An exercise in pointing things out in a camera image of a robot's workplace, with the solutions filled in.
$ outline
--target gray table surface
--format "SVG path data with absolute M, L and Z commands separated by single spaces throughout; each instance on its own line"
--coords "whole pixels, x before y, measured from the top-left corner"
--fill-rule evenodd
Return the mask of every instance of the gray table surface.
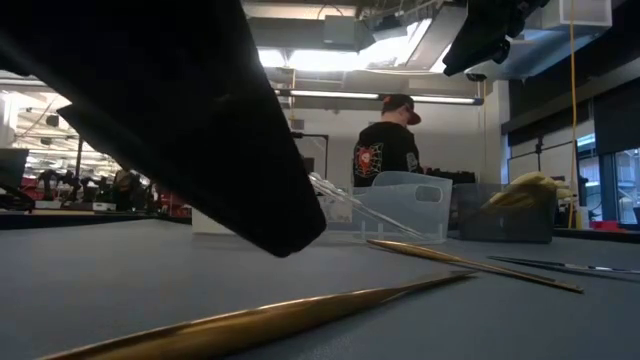
M 435 248 L 476 260 L 504 255 L 640 267 L 640 246 L 629 244 L 448 241 Z M 586 293 L 480 273 L 230 358 L 640 359 L 640 277 L 507 266 L 582 285 Z M 457 268 L 332 241 L 277 259 L 236 237 L 192 235 L 190 226 L 157 220 L 0 231 L 0 358 L 33 358 Z

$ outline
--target plastic container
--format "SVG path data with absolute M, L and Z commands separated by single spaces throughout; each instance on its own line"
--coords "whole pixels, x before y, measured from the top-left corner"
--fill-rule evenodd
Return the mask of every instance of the plastic container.
M 515 200 L 490 204 L 489 199 L 507 186 Z M 459 184 L 453 192 L 461 240 L 549 243 L 553 238 L 555 190 L 539 185 Z
M 319 197 L 327 217 L 327 234 L 343 240 L 394 240 L 439 244 L 446 240 L 452 181 L 432 176 L 385 172 L 373 186 L 355 188 L 363 205 L 419 232 L 422 239 L 404 235 L 396 226 L 365 215 L 352 204 Z

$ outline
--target gold spike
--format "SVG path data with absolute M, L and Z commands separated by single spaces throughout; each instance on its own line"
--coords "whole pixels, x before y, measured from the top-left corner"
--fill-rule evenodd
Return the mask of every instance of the gold spike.
M 223 356 L 380 305 L 473 271 L 431 274 L 408 285 L 294 300 L 142 332 L 44 359 L 193 359 Z
M 508 276 L 511 276 L 511 277 L 524 279 L 524 280 L 528 280 L 528 281 L 533 281 L 533 282 L 537 282 L 539 284 L 552 286 L 552 287 L 560 288 L 560 289 L 563 289 L 563 290 L 568 290 L 568 291 L 572 291 L 572 292 L 576 292 L 576 293 L 583 293 L 584 292 L 584 289 L 582 289 L 581 287 L 579 287 L 577 285 L 565 284 L 565 283 L 560 282 L 560 281 L 555 280 L 555 279 L 551 279 L 551 278 L 547 278 L 547 277 L 543 277 L 543 276 L 539 276 L 539 275 L 526 273 L 524 271 L 511 270 L 509 268 L 502 267 L 502 266 L 495 266 L 495 265 L 483 264 L 483 263 L 479 263 L 479 262 L 475 262 L 475 261 L 471 261 L 471 260 L 466 260 L 466 259 L 463 259 L 463 258 L 458 257 L 458 256 L 449 255 L 449 254 L 446 254 L 446 253 L 443 253 L 443 252 L 440 252 L 440 251 L 427 249 L 425 247 L 421 247 L 421 246 L 417 246 L 417 245 L 403 244 L 403 243 L 399 243 L 399 242 L 384 241 L 384 240 L 367 240 L 367 242 L 369 244 L 380 246 L 382 248 L 393 250 L 395 252 L 398 252 L 398 253 L 401 253 L 401 254 L 405 254 L 405 255 L 417 256 L 417 257 L 430 259 L 430 260 L 436 260 L 436 261 L 443 261 L 443 262 L 460 263 L 460 264 L 464 264 L 464 265 L 471 265 L 471 266 L 475 266 L 477 268 L 484 269 L 485 271 L 488 270 L 490 272 L 503 274 L 503 275 L 508 275 Z

